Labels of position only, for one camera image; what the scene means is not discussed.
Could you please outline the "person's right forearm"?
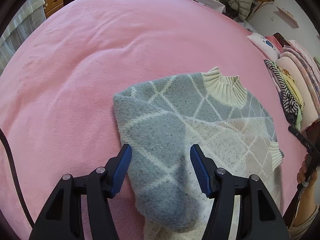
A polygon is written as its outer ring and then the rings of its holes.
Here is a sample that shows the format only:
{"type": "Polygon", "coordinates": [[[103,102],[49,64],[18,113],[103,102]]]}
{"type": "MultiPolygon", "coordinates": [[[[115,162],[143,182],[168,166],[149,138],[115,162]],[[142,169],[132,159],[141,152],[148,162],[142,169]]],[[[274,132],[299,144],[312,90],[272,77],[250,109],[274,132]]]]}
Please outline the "person's right forearm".
{"type": "Polygon", "coordinates": [[[290,239],[301,239],[319,213],[319,205],[315,203],[315,187],[308,185],[301,195],[294,222],[288,229],[290,239]]]}

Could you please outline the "person's right hand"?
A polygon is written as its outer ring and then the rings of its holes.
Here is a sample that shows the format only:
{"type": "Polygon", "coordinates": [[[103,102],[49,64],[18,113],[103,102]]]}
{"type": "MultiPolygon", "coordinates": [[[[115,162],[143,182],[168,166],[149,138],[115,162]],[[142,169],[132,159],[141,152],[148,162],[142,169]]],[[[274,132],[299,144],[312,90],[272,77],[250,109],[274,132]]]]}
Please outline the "person's right hand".
{"type": "MultiPolygon", "coordinates": [[[[306,180],[305,174],[307,172],[307,164],[306,164],[307,159],[308,159],[308,155],[306,155],[304,157],[304,161],[302,162],[302,166],[300,167],[299,172],[297,173],[297,183],[299,183],[299,184],[306,180]]],[[[317,177],[318,177],[317,170],[314,170],[312,175],[310,176],[310,182],[309,182],[308,187],[312,187],[315,184],[317,177]]]]}

